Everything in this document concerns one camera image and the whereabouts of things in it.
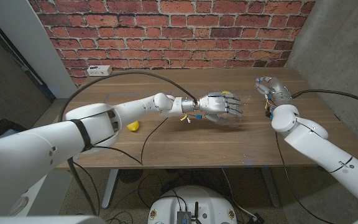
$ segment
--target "metal table leg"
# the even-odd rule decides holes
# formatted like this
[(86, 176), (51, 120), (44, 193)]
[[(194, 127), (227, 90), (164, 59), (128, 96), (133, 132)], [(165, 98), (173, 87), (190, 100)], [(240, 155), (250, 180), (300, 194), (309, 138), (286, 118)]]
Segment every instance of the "metal table leg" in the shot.
[(273, 180), (272, 171), (270, 170), (269, 167), (262, 167), (260, 169), (262, 171), (262, 175), (264, 177), (264, 181), (266, 184), (268, 194), (270, 196), (270, 200), (272, 201), (272, 205), (275, 208), (278, 208), (280, 206), (280, 199), (278, 198), (278, 193), (277, 193), (276, 185)]
[(106, 190), (104, 191), (104, 196), (102, 200), (102, 208), (107, 209), (110, 206), (112, 199), (112, 193), (114, 192), (114, 186), (116, 185), (118, 170), (110, 170), (109, 180), (106, 184)]

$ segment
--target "power strip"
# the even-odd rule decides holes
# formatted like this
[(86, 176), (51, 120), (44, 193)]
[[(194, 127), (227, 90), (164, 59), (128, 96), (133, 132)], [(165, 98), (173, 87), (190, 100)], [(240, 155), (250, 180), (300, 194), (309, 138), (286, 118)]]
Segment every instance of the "power strip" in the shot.
[(86, 70), (89, 76), (107, 76), (112, 72), (110, 65), (91, 65)]

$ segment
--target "table top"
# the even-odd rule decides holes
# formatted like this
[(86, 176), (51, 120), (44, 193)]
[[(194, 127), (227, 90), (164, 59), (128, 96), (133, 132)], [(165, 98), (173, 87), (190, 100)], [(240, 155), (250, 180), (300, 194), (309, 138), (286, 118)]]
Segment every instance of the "table top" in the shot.
[[(292, 68), (239, 68), (148, 70), (178, 83), (197, 98), (211, 91), (230, 91), (240, 97), (244, 118), (238, 127), (231, 128), (207, 119), (191, 118), (189, 124), (181, 117), (168, 118), (147, 140), (143, 166), (121, 152), (106, 149), (95, 154), (81, 154), (78, 163), (88, 168), (145, 169), (145, 168), (217, 168), (282, 166), (270, 119), (265, 117), (265, 98), (255, 89), (257, 77), (277, 77), (296, 93), (310, 86)], [(94, 80), (88, 77), (85, 83)], [(145, 75), (123, 75), (103, 80), (76, 96), (66, 111), (91, 103), (116, 105), (138, 100), (156, 93), (186, 96), (172, 84)], [(316, 121), (329, 133), (332, 143), (358, 158), (358, 140), (338, 120), (316, 93), (307, 93), (293, 100), (302, 118)], [(146, 137), (164, 118), (157, 113), (142, 118), (140, 128), (131, 132), (122, 129), (114, 147), (140, 160)], [(289, 146), (279, 135), (280, 148), (287, 166), (316, 164)], [(67, 163), (58, 166), (67, 169)]]

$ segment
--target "white robotic arm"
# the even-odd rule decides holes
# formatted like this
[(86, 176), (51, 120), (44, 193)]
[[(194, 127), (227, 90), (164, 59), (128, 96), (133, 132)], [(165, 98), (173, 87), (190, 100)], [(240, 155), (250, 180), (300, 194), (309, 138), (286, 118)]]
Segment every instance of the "white robotic arm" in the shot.
[(66, 114), (67, 121), (30, 129), (0, 139), (0, 216), (7, 215), (15, 201), (57, 165), (81, 152), (112, 146), (121, 129), (150, 113), (169, 118), (195, 110), (210, 116), (229, 113), (242, 116), (239, 99), (233, 94), (213, 93), (200, 99), (158, 93), (141, 100), (110, 106), (82, 106)]
[(358, 198), (358, 160), (327, 140), (327, 131), (308, 119), (300, 117), (291, 105), (291, 94), (276, 78), (262, 77), (256, 83), (261, 94), (277, 105), (272, 111), (272, 127), (285, 136), (285, 141), (303, 155), (328, 171), (338, 182)]

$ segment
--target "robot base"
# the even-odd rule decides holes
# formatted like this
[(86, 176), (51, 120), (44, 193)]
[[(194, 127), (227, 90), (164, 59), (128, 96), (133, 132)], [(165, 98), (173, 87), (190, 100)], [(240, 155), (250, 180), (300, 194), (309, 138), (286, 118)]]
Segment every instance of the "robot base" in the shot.
[[(187, 204), (187, 211), (195, 214), (195, 204), (198, 202), (198, 220), (202, 224), (237, 223), (233, 206), (220, 194), (206, 187), (186, 185), (174, 189), (177, 195), (183, 198)], [(148, 224), (177, 223), (179, 202), (175, 193), (170, 190), (153, 203), (150, 209)], [(185, 211), (185, 203), (179, 199), (182, 211)]]

